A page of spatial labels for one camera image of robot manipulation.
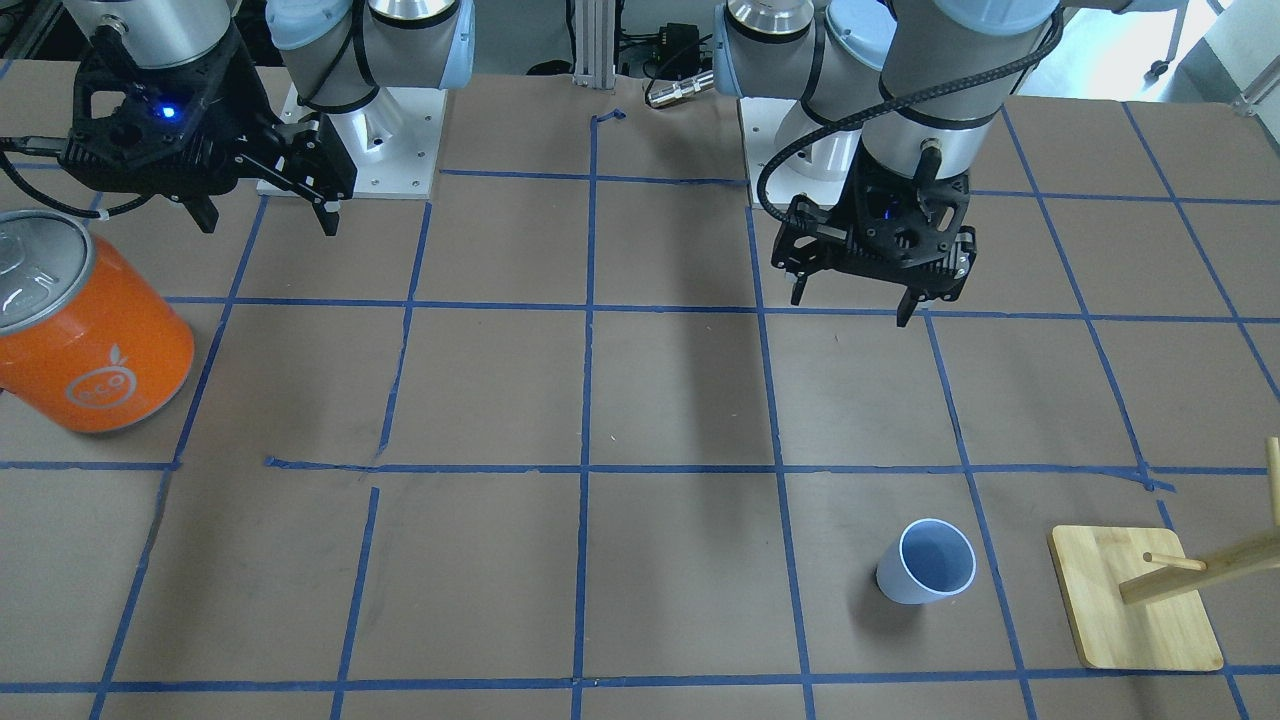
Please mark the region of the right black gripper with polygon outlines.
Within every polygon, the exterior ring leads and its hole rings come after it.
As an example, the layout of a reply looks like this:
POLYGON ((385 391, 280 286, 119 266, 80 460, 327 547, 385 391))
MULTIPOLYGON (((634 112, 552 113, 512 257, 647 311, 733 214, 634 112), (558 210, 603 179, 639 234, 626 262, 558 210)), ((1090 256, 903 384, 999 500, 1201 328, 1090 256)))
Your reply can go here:
POLYGON ((282 123, 236 26, 202 56, 152 70, 150 83, 154 129, 165 138, 150 167, 151 193, 180 199, 201 231, 215 231, 219 210, 209 196, 253 177, 307 200, 323 233, 338 231, 355 161, 328 115, 282 123))

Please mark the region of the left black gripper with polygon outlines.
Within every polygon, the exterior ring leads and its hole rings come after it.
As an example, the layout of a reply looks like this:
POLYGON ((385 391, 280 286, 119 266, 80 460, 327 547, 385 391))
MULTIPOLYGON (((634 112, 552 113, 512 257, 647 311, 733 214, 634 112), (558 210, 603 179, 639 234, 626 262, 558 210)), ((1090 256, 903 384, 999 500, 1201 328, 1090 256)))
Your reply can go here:
MULTIPOLYGON (((861 242, 884 219, 883 167, 867 151, 856 150, 838 201, 831 211, 808 196, 794 196, 774 237, 771 265, 791 277, 790 304, 797 306, 808 278, 833 269, 850 275, 884 275, 883 258, 861 242)), ((905 328, 931 292, 906 287, 895 311, 895 325, 905 328)))

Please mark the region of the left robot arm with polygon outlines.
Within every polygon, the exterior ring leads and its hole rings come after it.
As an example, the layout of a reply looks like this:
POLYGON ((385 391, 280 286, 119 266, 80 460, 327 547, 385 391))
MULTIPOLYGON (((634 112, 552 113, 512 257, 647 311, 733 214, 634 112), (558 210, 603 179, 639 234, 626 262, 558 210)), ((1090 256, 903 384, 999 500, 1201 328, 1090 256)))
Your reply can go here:
POLYGON ((764 161, 762 209, 780 223, 771 263, 901 286, 897 325, 952 302, 977 260, 964 223, 970 168, 1020 77, 1060 42, 1056 1, 727 1, 712 36, 716 88, 799 104, 804 132, 764 161), (772 176, 838 135, 855 147, 840 195, 771 201, 772 176))

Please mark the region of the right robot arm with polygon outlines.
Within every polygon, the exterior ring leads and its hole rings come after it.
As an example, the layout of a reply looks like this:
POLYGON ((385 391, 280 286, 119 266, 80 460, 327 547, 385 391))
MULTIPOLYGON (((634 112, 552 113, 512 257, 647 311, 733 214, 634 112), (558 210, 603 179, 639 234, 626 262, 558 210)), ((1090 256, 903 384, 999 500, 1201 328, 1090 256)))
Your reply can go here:
POLYGON ((224 1, 69 1, 90 41, 58 161, 87 187, 163 196, 204 232, 212 199, 256 178, 305 200, 324 234, 362 161, 406 154, 390 88, 462 88, 471 1, 269 1, 301 118, 273 110, 224 1))

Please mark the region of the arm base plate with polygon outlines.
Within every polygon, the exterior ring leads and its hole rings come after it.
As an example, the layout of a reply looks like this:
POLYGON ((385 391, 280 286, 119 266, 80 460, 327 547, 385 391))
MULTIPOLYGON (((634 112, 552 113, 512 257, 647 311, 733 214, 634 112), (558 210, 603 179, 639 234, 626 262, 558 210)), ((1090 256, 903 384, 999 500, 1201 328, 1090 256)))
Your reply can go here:
MULTIPOLYGON (((820 123, 810 118, 799 100, 744 97, 739 105, 750 200, 754 208, 762 209, 764 202, 758 183, 767 163, 791 142, 817 132, 820 123)), ((860 141, 861 131, 854 129, 803 146, 771 174, 768 199, 783 209, 794 196, 803 193, 824 210, 844 205, 854 211, 856 201, 845 186, 860 141)))
POLYGON ((439 88, 383 88, 367 106, 332 118, 357 168, 355 197, 431 197, 449 96, 439 88))

